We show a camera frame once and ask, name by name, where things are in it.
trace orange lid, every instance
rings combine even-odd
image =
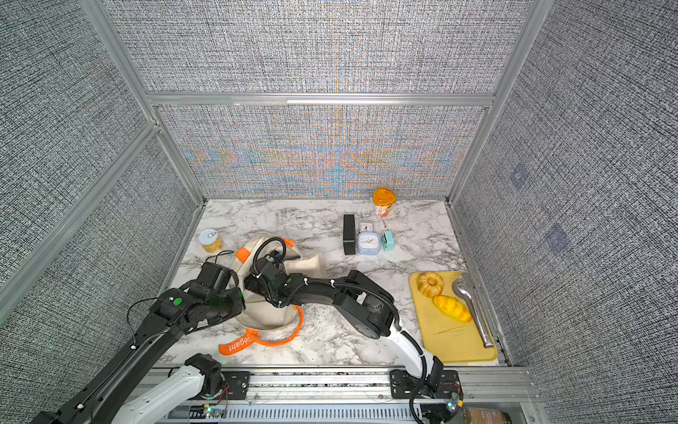
[[[238,258],[238,261],[245,263],[247,258],[250,257],[250,251],[245,248],[240,248],[240,250],[235,253],[235,257]]]
[[[377,206],[390,206],[395,203],[395,193],[388,189],[376,189],[372,201]]]

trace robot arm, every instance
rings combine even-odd
[[[258,258],[262,247],[274,240],[283,245],[283,252],[273,251]],[[358,271],[336,280],[299,273],[288,275],[281,270],[284,258],[282,239],[274,237],[264,242],[253,257],[245,287],[277,307],[307,303],[331,305],[361,334],[383,339],[405,365],[407,373],[418,379],[412,390],[410,410],[419,422],[412,406],[414,397],[418,393],[430,396],[438,391],[443,364],[404,330],[393,297]],[[231,278],[235,287],[226,288]],[[245,302],[237,286],[238,276],[233,270],[216,263],[204,263],[197,279],[158,297],[133,337],[87,387],[58,412],[43,411],[31,423],[154,423],[186,399],[197,395],[218,396],[224,387],[221,364],[209,355],[197,354],[168,380],[121,408],[162,354],[184,335],[221,324],[242,313]],[[200,327],[204,320],[207,325]],[[449,418],[457,411],[456,405],[448,404],[450,406]]]
[[[205,263],[197,279],[181,288],[171,288],[158,297],[133,337],[122,346],[113,359],[94,377],[87,387],[66,402],[57,413],[41,412],[32,424],[111,423],[121,406],[156,361],[184,335],[215,326],[239,315],[245,301],[237,287],[226,289],[233,271],[214,263]],[[198,327],[207,320],[207,325]],[[195,355],[186,361],[179,377],[165,382],[160,390],[174,393],[158,396],[163,413],[197,394],[214,394],[223,386],[221,364],[208,355]],[[149,417],[151,403],[146,408]],[[127,422],[139,422],[137,419]]]

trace tin can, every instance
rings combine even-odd
[[[218,252],[221,249],[221,237],[215,229],[208,228],[198,235],[198,242],[207,253]]]

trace plastic jar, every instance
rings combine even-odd
[[[374,202],[374,212],[381,218],[388,216],[388,213],[395,204],[395,200],[395,193],[393,193],[391,190],[383,188],[376,189],[372,195],[372,201]]]
[[[215,229],[208,228],[198,235],[198,242],[207,253],[214,253],[221,249],[221,237]]]

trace black box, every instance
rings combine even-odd
[[[344,215],[344,254],[355,254],[355,215]]]

